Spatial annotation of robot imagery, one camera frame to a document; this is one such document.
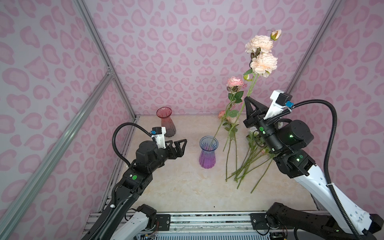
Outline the peach carnation flower stem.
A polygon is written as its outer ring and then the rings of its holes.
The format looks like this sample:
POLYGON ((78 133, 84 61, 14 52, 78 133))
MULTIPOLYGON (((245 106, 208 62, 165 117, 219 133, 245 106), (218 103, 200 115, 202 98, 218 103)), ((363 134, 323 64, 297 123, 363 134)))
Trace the peach carnation flower stem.
MULTIPOLYGON (((260 77, 268 78, 277 69, 278 58, 272 53, 274 43, 281 37, 282 30, 271 31, 269 35, 256 35, 245 44, 245 52, 250 55, 249 69, 243 74, 247 86, 244 96, 249 97, 260 77)), ((240 115, 245 108, 244 100, 237 109, 240 115)))

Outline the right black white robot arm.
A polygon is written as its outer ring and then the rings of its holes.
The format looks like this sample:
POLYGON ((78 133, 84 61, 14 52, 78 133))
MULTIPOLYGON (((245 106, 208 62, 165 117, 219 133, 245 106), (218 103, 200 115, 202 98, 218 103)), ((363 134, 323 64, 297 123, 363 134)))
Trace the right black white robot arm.
POLYGON ((267 117, 267 106, 251 97, 246 97, 244 102, 247 112, 245 126, 257 129, 274 155, 279 171, 302 185, 328 212, 327 215, 310 214, 274 203, 266 212, 265 224, 271 229, 292 227, 294 231, 303 230, 325 240, 373 240, 375 233, 383 228, 383 219, 358 207, 331 180, 329 160, 338 121, 334 106, 318 99, 293 104, 289 95, 283 95, 278 97, 278 104, 285 109, 273 117, 267 117), (332 115, 323 167, 304 151, 314 139, 308 125, 286 118, 292 110, 309 104, 324 105, 332 115))

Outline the purple blue glass vase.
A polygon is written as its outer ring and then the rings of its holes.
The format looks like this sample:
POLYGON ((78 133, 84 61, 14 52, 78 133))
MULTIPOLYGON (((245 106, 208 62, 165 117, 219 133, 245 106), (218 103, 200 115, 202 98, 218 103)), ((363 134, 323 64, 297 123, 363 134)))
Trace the purple blue glass vase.
POLYGON ((215 151, 219 146, 219 142, 215 137, 205 136, 200 140, 201 154, 199 164, 204 169, 211 169, 216 164, 215 151))

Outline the pile of artificial flowers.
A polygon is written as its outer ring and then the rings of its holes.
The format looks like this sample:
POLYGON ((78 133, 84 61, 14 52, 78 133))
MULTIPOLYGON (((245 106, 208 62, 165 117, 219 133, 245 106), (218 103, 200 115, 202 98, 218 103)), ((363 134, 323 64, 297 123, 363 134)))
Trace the pile of artificial flowers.
POLYGON ((247 129, 248 133, 245 136, 246 142, 244 158, 242 161, 239 161, 240 142, 237 137, 239 125, 235 123, 236 119, 231 118, 227 111, 221 111, 218 118, 221 121, 220 126, 223 126, 229 134, 228 151, 226 156, 226 181, 233 180, 237 183, 237 188, 239 188, 248 174, 266 165, 266 168, 251 190, 251 192, 254 192, 256 187, 266 175, 272 164, 273 157, 276 155, 272 153, 272 150, 267 146, 266 142, 262 140, 256 128, 251 127, 247 129), (235 169, 230 173, 229 160, 231 151, 235 151, 235 169))

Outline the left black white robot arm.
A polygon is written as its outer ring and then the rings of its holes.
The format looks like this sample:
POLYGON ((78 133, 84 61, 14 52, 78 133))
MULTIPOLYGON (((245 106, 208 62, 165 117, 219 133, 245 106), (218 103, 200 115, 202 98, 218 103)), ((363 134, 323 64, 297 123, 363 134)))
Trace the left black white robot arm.
POLYGON ((166 160, 181 158, 186 145, 186 139, 166 141, 164 149, 159 148, 154 141, 140 143, 136 159, 112 189, 109 206, 82 239, 109 240, 128 210, 153 180, 153 172, 163 167, 166 160))

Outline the red glass vase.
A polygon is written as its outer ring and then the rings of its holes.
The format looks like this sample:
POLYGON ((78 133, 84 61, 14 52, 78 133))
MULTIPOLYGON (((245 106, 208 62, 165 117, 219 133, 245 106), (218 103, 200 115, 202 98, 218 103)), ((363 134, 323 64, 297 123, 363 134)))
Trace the red glass vase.
POLYGON ((173 137, 177 130, 171 119, 172 109, 169 107, 161 107, 157 110, 156 115, 161 119, 161 126, 166 128, 165 137, 173 137))

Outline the left aluminium frame profile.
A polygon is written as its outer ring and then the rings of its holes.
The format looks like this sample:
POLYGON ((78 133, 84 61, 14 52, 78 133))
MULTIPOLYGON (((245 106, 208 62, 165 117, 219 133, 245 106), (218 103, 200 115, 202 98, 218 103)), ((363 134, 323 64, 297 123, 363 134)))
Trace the left aluminium frame profile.
POLYGON ((1 1, 1 238, 35 198, 108 89, 132 107, 90 1, 1 1))

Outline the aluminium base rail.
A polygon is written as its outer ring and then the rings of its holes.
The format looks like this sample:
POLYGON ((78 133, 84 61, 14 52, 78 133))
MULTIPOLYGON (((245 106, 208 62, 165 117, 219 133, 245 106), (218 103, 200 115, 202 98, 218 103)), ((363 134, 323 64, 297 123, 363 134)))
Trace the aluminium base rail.
POLYGON ((157 214, 148 205, 142 205, 124 224, 129 213, 124 209, 106 209, 85 233, 85 240, 131 240, 140 232, 198 231, 198 230, 274 230, 300 229, 323 239, 343 230, 330 215, 316 215, 297 211, 274 203, 267 212, 196 212, 157 214))

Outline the pink carnation flower stem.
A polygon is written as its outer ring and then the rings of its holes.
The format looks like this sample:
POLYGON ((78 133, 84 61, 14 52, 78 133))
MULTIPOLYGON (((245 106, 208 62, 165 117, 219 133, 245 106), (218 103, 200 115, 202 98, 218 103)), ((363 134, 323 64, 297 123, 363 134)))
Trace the pink carnation flower stem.
POLYGON ((228 132, 226 145, 231 141, 232 136, 237 131, 236 128, 239 125, 240 112, 237 107, 243 103, 244 87, 246 87, 246 81, 244 78, 231 77, 228 79, 226 89, 228 92, 229 103, 224 110, 220 111, 218 118, 220 125, 215 133, 215 137, 218 134, 221 127, 225 127, 228 132))

